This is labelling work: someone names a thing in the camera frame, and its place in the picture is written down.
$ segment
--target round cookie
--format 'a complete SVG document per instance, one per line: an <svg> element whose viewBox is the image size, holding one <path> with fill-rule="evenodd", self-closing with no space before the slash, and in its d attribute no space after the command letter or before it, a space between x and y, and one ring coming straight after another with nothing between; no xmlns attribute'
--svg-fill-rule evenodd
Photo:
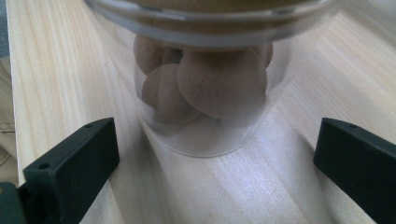
<svg viewBox="0 0 396 224"><path fill-rule="evenodd" d="M219 154L216 150L225 140L225 132L219 119L201 114L185 125L176 139L178 147L183 148L189 155Z"/></svg>
<svg viewBox="0 0 396 224"><path fill-rule="evenodd" d="M179 63L182 50L164 47L160 42L137 35L134 39L134 57L137 66L148 75L157 67L167 63Z"/></svg>
<svg viewBox="0 0 396 224"><path fill-rule="evenodd" d="M156 120L148 122L148 126L160 137L172 137L178 134L186 124L163 123Z"/></svg>
<svg viewBox="0 0 396 224"><path fill-rule="evenodd" d="M268 77L267 77L267 71L264 70L263 72L257 74L259 77L259 84L260 84L260 88L262 90L262 93L264 94L265 97L265 91L267 90L267 82L268 82Z"/></svg>
<svg viewBox="0 0 396 224"><path fill-rule="evenodd" d="M181 95L177 68L175 63L164 64L156 68L143 85L143 102L155 108L154 119L163 123L188 123L200 114Z"/></svg>
<svg viewBox="0 0 396 224"><path fill-rule="evenodd" d="M251 49L204 53L185 51L177 70L181 94L210 117L230 119L265 101L262 59Z"/></svg>
<svg viewBox="0 0 396 224"><path fill-rule="evenodd" d="M222 119L221 123L228 128L236 128L236 129L248 128L254 123L260 121L264 108L265 108L265 102L262 102L259 105L257 105L255 109L249 111L245 115L231 119Z"/></svg>
<svg viewBox="0 0 396 224"><path fill-rule="evenodd" d="M262 62L265 64L265 68L267 68L274 55L274 46L272 43L265 44L262 46L252 48L255 53L257 53L261 58Z"/></svg>

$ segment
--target black clamp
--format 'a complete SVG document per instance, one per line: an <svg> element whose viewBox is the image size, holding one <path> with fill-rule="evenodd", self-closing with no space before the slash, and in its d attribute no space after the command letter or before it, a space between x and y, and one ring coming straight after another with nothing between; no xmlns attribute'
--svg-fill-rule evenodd
<svg viewBox="0 0 396 224"><path fill-rule="evenodd" d="M377 223L396 223L396 146L354 124L323 119L314 164Z"/></svg>
<svg viewBox="0 0 396 224"><path fill-rule="evenodd" d="M0 184L0 223L79 223L119 162L114 119L83 126Z"/></svg>

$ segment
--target cookie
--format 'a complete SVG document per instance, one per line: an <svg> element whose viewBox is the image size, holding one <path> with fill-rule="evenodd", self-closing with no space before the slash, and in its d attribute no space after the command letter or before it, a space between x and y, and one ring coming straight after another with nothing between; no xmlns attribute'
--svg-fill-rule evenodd
<svg viewBox="0 0 396 224"><path fill-rule="evenodd" d="M262 58L262 62L265 64L265 68L267 68L274 55L274 47L272 43L261 45L258 47L252 48L255 53L257 53L260 58Z"/></svg>
<svg viewBox="0 0 396 224"><path fill-rule="evenodd" d="M159 41L142 35L134 39L134 57L137 66L146 75L163 64L179 63L182 50L162 46Z"/></svg>
<svg viewBox="0 0 396 224"><path fill-rule="evenodd" d="M181 95L177 68L175 63L164 64L155 69L143 85L143 102L154 107L153 118L163 123L188 123L200 114Z"/></svg>
<svg viewBox="0 0 396 224"><path fill-rule="evenodd" d="M216 119L230 119L243 116L265 101L262 76L265 64L251 49L185 51L177 83L193 107Z"/></svg>
<svg viewBox="0 0 396 224"><path fill-rule="evenodd" d="M231 119L222 119L221 124L223 124L227 128L234 128L234 129L248 128L257 122L260 122L264 108L265 108L265 102L261 102L259 105L257 105L256 108L254 108L253 110L247 112L242 116Z"/></svg>

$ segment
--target wood grain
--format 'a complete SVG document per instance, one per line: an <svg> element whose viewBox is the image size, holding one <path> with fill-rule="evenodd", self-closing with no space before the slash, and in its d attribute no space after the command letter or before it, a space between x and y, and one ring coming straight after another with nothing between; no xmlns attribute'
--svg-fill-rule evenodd
<svg viewBox="0 0 396 224"><path fill-rule="evenodd" d="M312 157L323 117L396 143L389 33L341 11L309 60L290 69L295 79L252 140L234 153L196 159L151 134L149 145L132 76L118 75L82 4L7 2L20 171L83 124L115 117L120 167L83 223L373 223Z"/></svg>

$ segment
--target clear glass jar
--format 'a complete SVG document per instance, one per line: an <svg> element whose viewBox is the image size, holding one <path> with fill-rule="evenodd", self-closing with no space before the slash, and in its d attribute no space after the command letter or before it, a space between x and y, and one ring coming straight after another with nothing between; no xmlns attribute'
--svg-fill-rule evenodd
<svg viewBox="0 0 396 224"><path fill-rule="evenodd" d="M134 76L128 88L145 131L180 153L211 157L250 139L289 83L290 65L309 53L312 42L297 34L341 1L238 12L85 2L119 76Z"/></svg>

